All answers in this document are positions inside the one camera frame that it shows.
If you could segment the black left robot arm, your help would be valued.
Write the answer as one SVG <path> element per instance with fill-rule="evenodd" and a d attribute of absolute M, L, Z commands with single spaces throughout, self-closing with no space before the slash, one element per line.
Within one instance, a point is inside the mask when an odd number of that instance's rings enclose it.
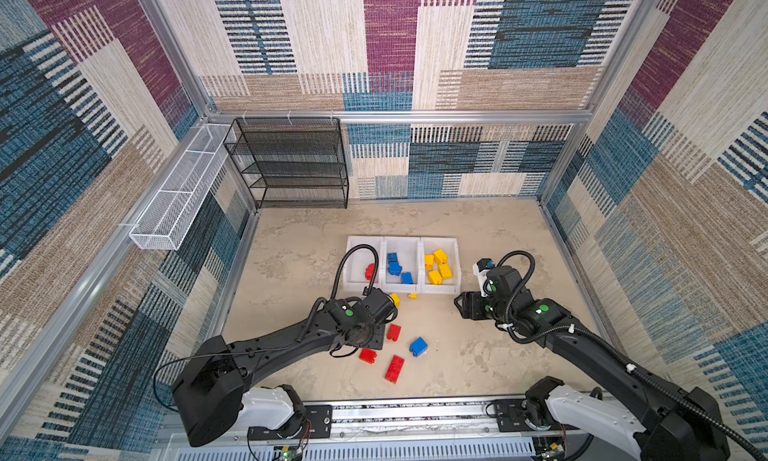
<path fill-rule="evenodd" d="M 266 335 L 232 343 L 221 335 L 206 340 L 171 385 L 189 445 L 217 440 L 241 417 L 283 436 L 296 433 L 306 410 L 293 386 L 258 383 L 318 353 L 380 348 L 383 326 L 397 314 L 392 297 L 373 287 L 364 298 L 320 297 L 305 320 Z"/>

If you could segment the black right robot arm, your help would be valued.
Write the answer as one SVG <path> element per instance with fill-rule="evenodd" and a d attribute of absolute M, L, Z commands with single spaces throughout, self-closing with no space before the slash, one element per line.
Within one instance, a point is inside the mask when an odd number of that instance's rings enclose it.
<path fill-rule="evenodd" d="M 479 290 L 454 304 L 462 316 L 490 320 L 519 345 L 536 344 L 583 371 L 614 398 L 610 404 L 578 396 L 547 376 L 525 394 L 527 421 L 536 428 L 578 427 L 637 460 L 726 460 L 733 430 L 715 399 L 687 391 L 632 361 L 549 298 L 534 299 L 529 273 L 488 258 L 473 268 Z"/>

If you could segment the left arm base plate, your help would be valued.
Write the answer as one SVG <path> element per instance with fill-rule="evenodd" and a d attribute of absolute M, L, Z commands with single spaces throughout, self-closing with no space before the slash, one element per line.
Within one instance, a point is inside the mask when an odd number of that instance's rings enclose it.
<path fill-rule="evenodd" d="M 330 404 L 308 405 L 292 415 L 276 430 L 252 426 L 248 429 L 248 441 L 296 440 L 308 436 L 310 440 L 327 439 L 331 434 L 333 407 Z"/>

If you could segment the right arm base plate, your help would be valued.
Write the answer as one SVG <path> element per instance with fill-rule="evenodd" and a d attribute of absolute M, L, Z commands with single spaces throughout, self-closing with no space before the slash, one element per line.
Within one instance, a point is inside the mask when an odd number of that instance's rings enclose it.
<path fill-rule="evenodd" d="M 525 398 L 496 399 L 490 402 L 486 413 L 494 418 L 500 432 L 560 431 L 547 408 Z"/>

